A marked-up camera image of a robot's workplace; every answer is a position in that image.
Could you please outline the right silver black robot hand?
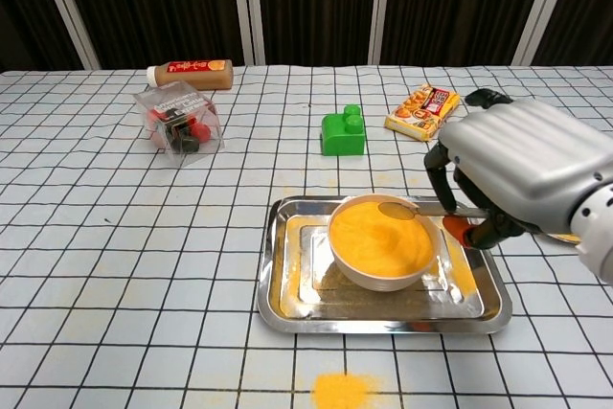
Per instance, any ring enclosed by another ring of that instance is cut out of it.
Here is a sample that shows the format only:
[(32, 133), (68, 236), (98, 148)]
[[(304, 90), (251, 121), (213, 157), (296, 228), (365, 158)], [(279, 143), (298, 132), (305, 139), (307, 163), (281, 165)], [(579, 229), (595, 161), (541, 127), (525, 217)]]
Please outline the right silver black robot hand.
[(611, 137), (533, 99), (481, 88), (465, 101), (475, 112), (445, 124), (424, 157), (443, 225), (463, 246), (611, 230)]

